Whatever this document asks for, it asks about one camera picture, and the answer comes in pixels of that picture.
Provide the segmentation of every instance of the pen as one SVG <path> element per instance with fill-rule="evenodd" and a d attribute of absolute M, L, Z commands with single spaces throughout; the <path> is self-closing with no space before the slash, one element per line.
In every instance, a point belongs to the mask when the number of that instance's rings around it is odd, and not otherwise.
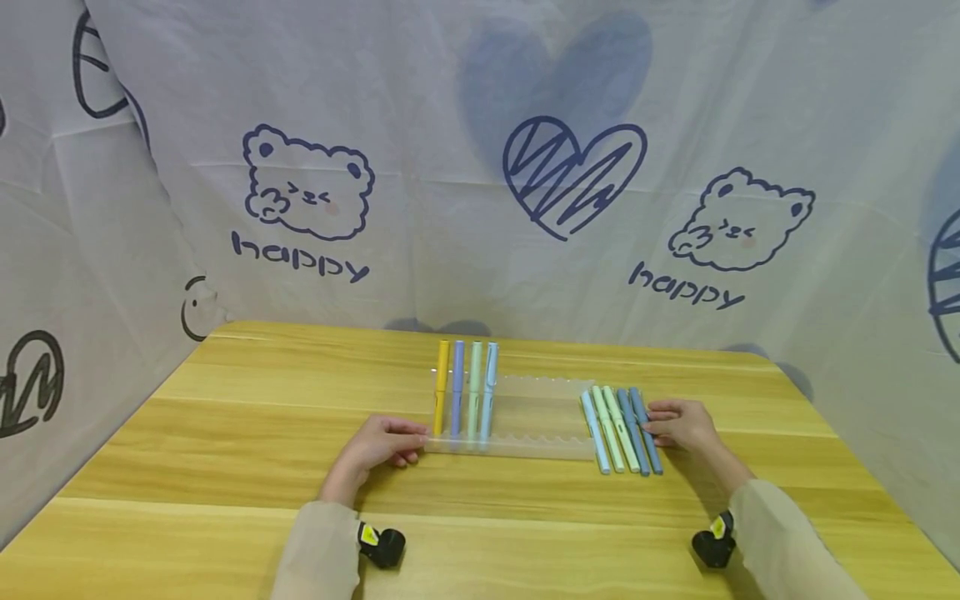
<path fill-rule="evenodd" d="M 470 406 L 467 414 L 467 437 L 477 437 L 477 413 L 480 411 L 480 365 L 483 363 L 483 342 L 474 342 L 470 349 Z"/>
<path fill-rule="evenodd" d="M 496 342 L 487 344 L 487 375 L 483 380 L 483 417 L 480 419 L 480 441 L 490 438 L 490 421 L 493 412 L 493 388 L 496 386 L 496 356 L 500 347 Z"/>
<path fill-rule="evenodd" d="M 450 437 L 460 437 L 460 399 L 464 393 L 464 341 L 453 343 L 453 397 L 450 399 Z"/>
<path fill-rule="evenodd" d="M 446 363 L 450 359 L 450 343 L 440 341 L 440 356 L 437 357 L 437 387 L 434 388 L 436 405 L 433 407 L 433 435 L 439 438 L 444 432 L 444 396 L 446 395 Z"/>
<path fill-rule="evenodd" d="M 623 455 L 627 457 L 627 465 L 630 466 L 631 473 L 640 472 L 640 463 L 636 461 L 634 447 L 630 444 L 630 434 L 627 433 L 627 425 L 623 422 L 623 415 L 620 413 L 620 407 L 613 397 L 613 390 L 609 385 L 603 387 L 603 398 L 607 401 L 607 410 L 613 419 L 613 428 L 616 429 L 616 436 L 620 439 L 620 445 L 623 446 Z"/>
<path fill-rule="evenodd" d="M 643 408 L 643 398 L 637 388 L 630 388 L 630 400 L 634 403 L 634 412 L 640 424 L 647 422 L 647 410 Z M 648 431 L 640 427 L 643 434 L 643 443 L 647 446 L 647 454 L 650 455 L 650 462 L 653 464 L 654 473 L 663 475 L 663 466 L 660 464 L 660 455 L 657 453 L 657 446 L 654 444 L 654 437 Z"/>
<path fill-rule="evenodd" d="M 593 411 L 593 401 L 590 400 L 590 392 L 584 392 L 583 395 L 580 396 L 580 402 L 584 405 L 584 416 L 587 417 L 587 427 L 590 429 L 593 445 L 596 446 L 600 472 L 604 475 L 609 475 L 610 459 L 607 458 L 607 450 L 603 446 L 603 434 L 600 433 L 600 425 L 597 424 L 597 415 Z"/>
<path fill-rule="evenodd" d="M 610 421 L 610 412 L 603 401 L 600 388 L 593 386 L 593 403 L 596 404 L 597 414 L 600 417 L 600 424 L 603 426 L 603 432 L 607 436 L 607 445 L 610 447 L 610 456 L 613 458 L 613 470 L 618 473 L 623 472 L 623 457 L 620 456 L 620 446 L 616 443 L 616 435 L 613 433 L 613 423 Z"/>
<path fill-rule="evenodd" d="M 623 411 L 623 418 L 627 422 L 627 431 L 630 432 L 630 441 L 634 445 L 636 459 L 640 462 L 640 474 L 647 477 L 650 475 L 650 461 L 647 460 L 647 453 L 640 439 L 640 421 L 636 418 L 634 407 L 630 405 L 627 391 L 620 388 L 616 391 L 616 397 L 620 400 L 620 410 Z"/>

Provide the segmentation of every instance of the transparent acrylic tray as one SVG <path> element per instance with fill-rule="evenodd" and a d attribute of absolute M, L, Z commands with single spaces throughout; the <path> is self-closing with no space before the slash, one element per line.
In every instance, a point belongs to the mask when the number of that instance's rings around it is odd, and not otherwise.
<path fill-rule="evenodd" d="M 461 393 L 460 432 L 455 438 L 451 436 L 454 394 L 447 390 L 443 433 L 431 438 L 426 449 L 452 454 L 592 461 L 594 445 L 580 404 L 580 394 L 591 385 L 593 381 L 579 379 L 499 376 L 491 410 L 491 434 L 486 440 L 480 439 L 479 416 L 476 434 L 470 436 L 470 395 L 466 385 Z M 478 404 L 479 414 L 482 392 Z"/>

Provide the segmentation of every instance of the wood grain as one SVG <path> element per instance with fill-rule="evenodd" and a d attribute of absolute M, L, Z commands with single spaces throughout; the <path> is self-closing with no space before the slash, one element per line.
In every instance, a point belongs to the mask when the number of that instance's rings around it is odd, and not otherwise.
<path fill-rule="evenodd" d="M 370 412 L 428 421 L 439 336 L 231 324 L 210 336 L 0 555 L 0 597 L 268 598 L 297 508 Z M 499 340 L 501 372 L 701 399 L 872 598 L 960 578 L 771 363 L 750 354 Z M 683 452 L 662 477 L 430 454 L 376 471 L 370 522 L 408 539 L 355 598 L 757 598 L 689 539 L 723 499 Z M 77 596 L 77 590 L 83 593 Z"/>

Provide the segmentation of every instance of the blue pen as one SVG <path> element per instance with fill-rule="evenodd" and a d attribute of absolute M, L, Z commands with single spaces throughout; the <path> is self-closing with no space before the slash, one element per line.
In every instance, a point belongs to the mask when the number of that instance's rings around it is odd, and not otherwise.
<path fill-rule="evenodd" d="M 493 412 L 493 388 L 496 386 L 496 356 L 500 346 L 496 342 L 487 344 L 487 376 L 483 380 L 483 416 L 480 418 L 480 442 L 485 444 L 490 438 L 490 421 Z"/>
<path fill-rule="evenodd" d="M 630 432 L 630 443 L 634 446 L 636 458 L 640 461 L 640 474 L 648 477 L 650 475 L 650 461 L 647 460 L 647 453 L 643 450 L 643 442 L 640 441 L 640 420 L 636 417 L 634 407 L 630 405 L 630 399 L 627 397 L 626 390 L 623 388 L 617 390 L 616 399 L 620 402 L 623 419 L 627 422 L 627 431 Z"/>
<path fill-rule="evenodd" d="M 640 392 L 637 388 L 630 388 L 630 400 L 634 403 L 634 412 L 640 424 L 647 422 L 647 410 L 643 408 L 643 400 L 640 398 Z M 663 466 L 660 465 L 660 455 L 654 445 L 654 437 L 643 428 L 640 428 L 640 431 L 643 433 L 643 442 L 647 444 L 647 453 L 650 454 L 650 462 L 653 463 L 654 473 L 663 475 Z"/>
<path fill-rule="evenodd" d="M 460 437 L 460 396 L 464 391 L 464 341 L 453 343 L 453 398 L 450 400 L 450 437 Z"/>
<path fill-rule="evenodd" d="M 597 422 L 596 411 L 593 410 L 593 400 L 590 399 L 590 392 L 584 392 L 580 396 L 580 402 L 584 405 L 584 416 L 587 417 L 587 427 L 590 428 L 590 436 L 593 438 L 593 445 L 597 450 L 597 461 L 600 463 L 600 472 L 604 475 L 610 474 L 610 459 L 607 458 L 607 449 L 603 446 L 603 434 L 600 433 L 600 424 Z"/>

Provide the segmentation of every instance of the sleeve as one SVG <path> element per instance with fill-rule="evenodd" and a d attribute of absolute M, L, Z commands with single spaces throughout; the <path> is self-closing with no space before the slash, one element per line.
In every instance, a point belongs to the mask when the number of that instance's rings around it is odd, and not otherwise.
<path fill-rule="evenodd" d="M 867 600 L 790 496 L 753 479 L 733 493 L 733 534 L 768 600 Z"/>
<path fill-rule="evenodd" d="M 283 548 L 271 600 L 349 600 L 360 582 L 359 526 L 346 506 L 304 505 Z"/>

